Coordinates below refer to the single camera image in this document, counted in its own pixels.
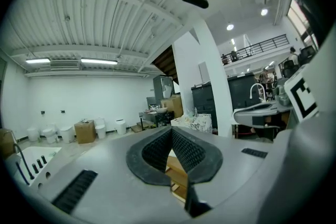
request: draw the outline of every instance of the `window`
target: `window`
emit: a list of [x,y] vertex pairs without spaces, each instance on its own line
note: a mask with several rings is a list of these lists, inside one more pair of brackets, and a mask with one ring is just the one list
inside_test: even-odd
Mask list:
[[318,50],[315,35],[312,32],[309,22],[301,11],[300,6],[296,0],[291,1],[287,16],[294,25],[297,32],[300,34],[305,46],[313,46],[315,50]]

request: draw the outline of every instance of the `white bathtub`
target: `white bathtub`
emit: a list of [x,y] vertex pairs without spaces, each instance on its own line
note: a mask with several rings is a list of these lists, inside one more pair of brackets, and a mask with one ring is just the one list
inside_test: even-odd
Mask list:
[[[61,147],[31,146],[24,149],[22,153],[25,157],[30,172],[34,176],[34,179],[30,179],[30,176],[22,159],[20,162],[20,168],[27,181],[29,182],[30,188],[33,188],[36,191],[39,188],[43,187],[43,184],[45,184],[50,178],[52,178],[67,163],[66,156],[62,153]],[[43,163],[41,156],[45,157],[47,164]],[[38,159],[40,159],[43,168],[39,168],[37,164]],[[38,169],[38,174],[35,173],[32,164],[36,165]],[[23,180],[19,171],[14,174],[14,179],[25,184],[25,181]]]

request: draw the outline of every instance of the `air conditioner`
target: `air conditioner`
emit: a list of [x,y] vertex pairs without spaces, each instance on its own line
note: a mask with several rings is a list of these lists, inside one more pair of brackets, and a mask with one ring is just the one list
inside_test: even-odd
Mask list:
[[81,70],[81,65],[74,60],[56,60],[50,62],[50,70]]

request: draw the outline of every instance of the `railing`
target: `railing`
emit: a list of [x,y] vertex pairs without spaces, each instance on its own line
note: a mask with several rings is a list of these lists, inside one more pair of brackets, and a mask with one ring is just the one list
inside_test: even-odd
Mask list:
[[253,55],[261,54],[265,51],[280,48],[288,44],[288,39],[286,34],[284,34],[275,38],[267,39],[244,49],[240,49],[236,52],[233,51],[230,54],[226,54],[222,56],[222,62],[223,65],[228,65],[229,63],[243,60]]

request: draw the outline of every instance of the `recessed ceiling light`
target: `recessed ceiling light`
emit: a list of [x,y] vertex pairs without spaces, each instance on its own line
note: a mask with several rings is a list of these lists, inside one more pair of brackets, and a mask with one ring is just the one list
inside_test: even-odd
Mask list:
[[232,30],[233,28],[234,28],[234,25],[228,25],[228,26],[226,27],[226,30],[230,31],[230,30]]
[[26,60],[26,63],[47,63],[47,62],[50,62],[49,58],[36,58]]
[[261,15],[262,15],[262,16],[267,15],[267,13],[268,13],[268,9],[266,9],[266,8],[264,8],[264,9],[261,11]]
[[118,62],[114,60],[100,60],[100,59],[89,59],[89,58],[82,58],[82,62],[87,62],[87,63],[102,63],[104,65],[117,65]]

